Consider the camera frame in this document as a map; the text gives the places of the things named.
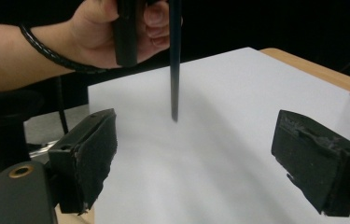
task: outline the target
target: hand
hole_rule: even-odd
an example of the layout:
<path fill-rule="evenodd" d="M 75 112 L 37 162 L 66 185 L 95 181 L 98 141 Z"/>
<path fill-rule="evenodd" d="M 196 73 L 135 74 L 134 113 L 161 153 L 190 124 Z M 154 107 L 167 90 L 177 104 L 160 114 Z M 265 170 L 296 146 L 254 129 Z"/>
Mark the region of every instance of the hand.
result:
<path fill-rule="evenodd" d="M 101 68 L 119 67 L 111 26 L 118 17 L 117 0 L 86 0 L 79 6 L 69 21 L 78 61 Z M 139 63 L 169 48 L 169 6 L 166 1 L 142 6 L 136 26 Z"/>

